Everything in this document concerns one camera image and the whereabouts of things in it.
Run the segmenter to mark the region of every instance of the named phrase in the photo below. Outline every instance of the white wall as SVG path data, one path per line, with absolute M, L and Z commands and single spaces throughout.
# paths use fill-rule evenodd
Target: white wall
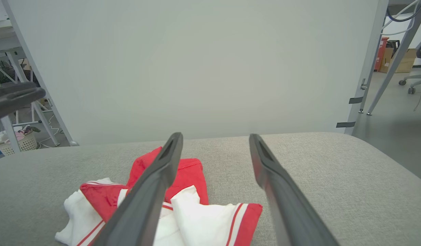
M 406 19 L 407 17 L 410 17 L 412 14 L 402 14 L 400 15 L 400 19 Z M 385 18 L 385 24 L 388 23 L 391 19 L 389 17 Z M 385 29 L 382 31 L 382 33 L 396 33 L 399 31 L 406 30 L 409 26 L 410 20 L 407 20 L 405 22 L 391 22 Z M 390 40 L 402 40 L 404 37 L 404 33 L 395 34 L 395 35 L 383 35 L 385 37 L 389 37 Z M 415 36 L 412 39 L 412 42 L 409 45 L 410 49 L 415 49 L 417 45 L 421 42 L 421 24 L 418 28 L 417 32 L 415 33 Z M 415 62 L 413 63 L 414 66 L 421 65 L 421 59 L 416 58 Z
M 343 132 L 377 3 L 9 0 L 80 145 Z

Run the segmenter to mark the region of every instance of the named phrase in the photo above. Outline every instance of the white fabric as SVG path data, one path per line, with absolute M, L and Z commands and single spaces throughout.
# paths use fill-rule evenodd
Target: white fabric
M 115 185 L 109 178 L 87 183 L 92 182 Z M 125 199 L 126 192 L 127 189 L 120 191 L 118 205 Z M 226 246 L 231 230 L 228 245 L 234 245 L 247 204 L 202 205 L 199 201 L 195 186 L 190 186 L 173 196 L 172 204 L 164 202 L 153 245 Z M 105 223 L 80 190 L 66 199 L 64 206 L 69 214 L 69 222 L 65 229 L 56 233 L 55 239 L 69 246 L 89 244 Z

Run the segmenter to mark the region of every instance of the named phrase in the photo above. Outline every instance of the red and white garment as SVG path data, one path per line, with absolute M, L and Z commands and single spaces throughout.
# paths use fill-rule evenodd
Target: red and white garment
M 135 160 L 127 185 L 109 178 L 81 185 L 65 200 L 69 222 L 56 240 L 89 245 L 125 199 L 130 188 L 162 148 Z M 182 159 L 176 180 L 165 194 L 154 245 L 249 245 L 262 213 L 260 204 L 208 205 L 207 187 L 198 159 Z

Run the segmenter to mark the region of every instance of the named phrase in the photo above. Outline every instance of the white cable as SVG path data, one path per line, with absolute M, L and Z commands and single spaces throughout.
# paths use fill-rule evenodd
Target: white cable
M 395 16 L 393 16 L 394 18 L 399 17 L 399 15 L 401 15 L 405 10 L 407 10 L 408 8 L 410 8 L 412 5 L 415 4 L 415 6 L 418 6 L 418 3 L 420 2 L 420 0 L 415 0 L 412 3 L 410 3 L 408 6 L 406 6 L 404 9 L 402 9 L 400 12 L 398 12 Z M 388 23 L 386 23 L 383 27 L 382 30 L 387 27 L 387 25 L 389 25 L 391 22 L 393 22 L 393 20 L 390 20 Z
M 52 126 L 51 126 L 51 119 L 54 117 L 54 116 L 56 116 L 55 114 L 53 114 L 53 116 L 51 116 L 51 118 L 48 120 L 48 126 L 51 128 L 51 130 L 57 130 L 56 131 L 56 133 L 54 133 L 54 135 L 56 135 L 57 133 L 59 133 L 59 130 L 60 130 L 60 127 L 59 128 L 53 128 Z M 42 146 L 45 146 L 45 147 L 47 147 L 47 148 L 54 148 L 54 147 L 51 147 L 51 146 L 48 146 L 48 145 L 44 145 L 42 142 L 45 142 L 46 140 L 49 140 L 49 139 L 51 139 L 51 137 L 48 137 L 47 139 L 44 139 L 44 140 L 42 140 L 42 141 L 40 141 L 40 142 L 38 142 L 39 143 L 39 148 L 40 148 L 40 146 L 42 145 Z
M 407 9 L 407 7 L 410 7 L 413 3 L 409 4 L 408 6 L 406 6 L 406 8 L 402 9 L 402 11 L 405 11 L 405 10 Z M 412 15 L 414 15 L 414 14 L 415 14 L 415 12 L 417 11 L 417 7 L 418 7 L 418 3 L 415 5 L 415 8 L 413 9 L 413 14 L 412 14 Z M 411 22 L 412 22 L 412 24 L 410 25 L 410 27 L 409 27 L 408 29 L 404 30 L 404 31 L 399 31 L 399 32 L 389 33 L 389 34 L 385 34 L 385 33 L 380 33 L 380 34 L 382 34 L 382 35 L 386 35 L 386 36 L 389 36 L 389 35 L 395 35 L 395 34 L 400 34 L 400 33 L 407 32 L 407 31 L 409 31 L 411 28 L 413 28 L 413 23 L 415 22 L 415 19 L 414 19 L 414 18 L 412 18 Z

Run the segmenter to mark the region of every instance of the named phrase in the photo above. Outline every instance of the black cable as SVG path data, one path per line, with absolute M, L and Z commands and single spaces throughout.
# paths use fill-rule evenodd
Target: black cable
M 414 17 L 418 14 L 418 12 L 420 12 L 420 10 L 421 10 L 421 5 L 420 5 L 420 7 L 417 9 L 417 11 L 415 11 L 415 13 L 414 13 L 412 16 L 410 16 L 410 17 L 408 17 L 408 18 L 406 18 L 406 19 L 403 19 L 403 20 L 398 20 L 398 19 L 395 19 L 394 17 L 392 17 L 392 16 L 391 16 L 391 13 L 390 13 L 390 10 L 389 10 L 388 8 L 387 8 L 387 14 L 388 14 L 388 17 L 389 17 L 391 20 L 395 21 L 395 22 L 405 22 L 405 21 L 408 21 L 408 20 L 410 20 L 410 19 L 414 18 Z

